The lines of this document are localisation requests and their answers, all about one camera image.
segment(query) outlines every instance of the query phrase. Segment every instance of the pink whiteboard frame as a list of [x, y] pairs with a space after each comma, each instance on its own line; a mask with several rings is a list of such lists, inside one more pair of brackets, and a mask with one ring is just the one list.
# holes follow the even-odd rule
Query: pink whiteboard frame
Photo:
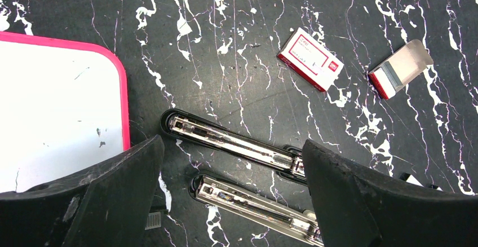
[[69, 40], [62, 40], [62, 39], [55, 39], [55, 38], [48, 38], [48, 37], [37, 37], [37, 36], [28, 36], [26, 34], [16, 34], [16, 33], [9, 33], [9, 32], [0, 32], [0, 41], [7, 41], [7, 42], [16, 42], [16, 43], [23, 43], [23, 44], [30, 44], [30, 45], [37, 45], [37, 46], [46, 46], [46, 47], [56, 47], [56, 48], [69, 48], [72, 50], [81, 50], [81, 51], [92, 51], [97, 52], [106, 58], [108, 58], [116, 67], [119, 76], [119, 96], [121, 98], [121, 125], [122, 125], [122, 132], [123, 132], [123, 150], [128, 150], [131, 147], [131, 140], [130, 140], [130, 119], [129, 119], [129, 112], [128, 112], [128, 89], [126, 83], [126, 71], [121, 64], [121, 61], [118, 57], [115, 56], [112, 52], [108, 49], [103, 48], [99, 45], [91, 44], [91, 43], [84, 43], [84, 42], [77, 42], [77, 41], [69, 41]]

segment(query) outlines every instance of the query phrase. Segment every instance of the marble table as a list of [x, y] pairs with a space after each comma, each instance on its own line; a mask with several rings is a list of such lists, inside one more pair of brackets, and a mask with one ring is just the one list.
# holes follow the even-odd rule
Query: marble table
[[[161, 113], [176, 107], [277, 146], [313, 139], [391, 177], [411, 173], [424, 185], [474, 195], [477, 10], [478, 0], [0, 0], [0, 30], [114, 52], [127, 72], [133, 144], [159, 133]], [[345, 64], [326, 93], [276, 58], [297, 27]], [[380, 99], [367, 71], [412, 39], [435, 65]], [[187, 184], [208, 169], [301, 211], [311, 209], [305, 187], [164, 140], [158, 197], [170, 215], [145, 233], [144, 246], [302, 246], [192, 200]]]

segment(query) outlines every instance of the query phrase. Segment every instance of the red square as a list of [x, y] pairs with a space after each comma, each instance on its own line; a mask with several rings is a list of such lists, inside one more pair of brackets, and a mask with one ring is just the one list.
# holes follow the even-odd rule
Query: red square
[[330, 63], [330, 65], [329, 65], [329, 68], [330, 68], [333, 72], [335, 72], [338, 67], [339, 67], [339, 65], [336, 64], [336, 63], [333, 62], [333, 61], [332, 61], [332, 62]]

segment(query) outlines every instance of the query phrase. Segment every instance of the pink border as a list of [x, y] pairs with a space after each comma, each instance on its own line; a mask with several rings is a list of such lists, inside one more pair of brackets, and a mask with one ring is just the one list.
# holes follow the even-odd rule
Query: pink border
[[295, 44], [297, 44], [297, 42], [299, 41], [299, 39], [300, 39], [301, 37], [303, 37], [305, 40], [307, 40], [314, 48], [317, 49], [317, 51], [319, 51], [320, 53], [322, 53], [322, 54], [326, 57], [324, 63], [320, 66], [321, 68], [324, 67], [325, 63], [327, 63], [327, 60], [329, 59], [329, 57], [328, 57], [326, 54], [324, 54], [324, 52], [322, 52], [319, 48], [317, 48], [314, 44], [312, 44], [312, 42], [311, 42], [310, 40], [308, 40], [307, 37], [305, 37], [305, 36], [302, 35], [302, 34], [301, 34], [301, 35], [297, 38], [297, 40], [294, 42], [294, 44], [292, 45], [292, 47], [291, 47], [290, 50], [289, 50], [290, 55], [292, 55], [292, 57], [294, 57], [297, 61], [299, 61], [301, 64], [303, 64], [304, 67], [306, 67], [308, 70], [310, 70], [310, 71], [311, 71], [312, 73], [314, 73], [314, 75], [316, 76], [318, 73], [315, 73], [315, 72], [314, 72], [313, 70], [311, 70], [308, 66], [306, 66], [304, 63], [302, 63], [301, 60], [299, 60], [297, 57], [295, 57], [295, 55], [293, 55], [292, 52], [290, 52], [290, 51], [294, 48]]
[[130, 120], [128, 112], [128, 89], [126, 85], [126, 71], [118, 57], [109, 50], [95, 44], [54, 39], [47, 37], [28, 36], [26, 34], [16, 34], [0, 32], [0, 41], [17, 42], [23, 44], [39, 45], [56, 48], [69, 48], [72, 50], [93, 51], [108, 58], [118, 70], [119, 75], [119, 96], [121, 100], [121, 121], [123, 128], [123, 149], [128, 150], [131, 147], [130, 140]]

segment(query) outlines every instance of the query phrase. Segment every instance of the black countertop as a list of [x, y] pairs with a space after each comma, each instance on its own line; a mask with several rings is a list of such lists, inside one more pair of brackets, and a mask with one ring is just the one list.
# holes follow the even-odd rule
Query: black countertop
[[[411, 173], [472, 195], [477, 10], [478, 0], [0, 0], [0, 29], [114, 52], [127, 73], [133, 144], [159, 133], [161, 113], [176, 107], [277, 146], [313, 139], [392, 177]], [[276, 58], [297, 27], [345, 64], [326, 93]], [[380, 99], [366, 72], [412, 39], [423, 41], [435, 65]], [[164, 140], [158, 195], [170, 215], [145, 233], [145, 246], [300, 245], [192, 200], [187, 184], [208, 169], [301, 211], [312, 208], [305, 187], [225, 153]]]

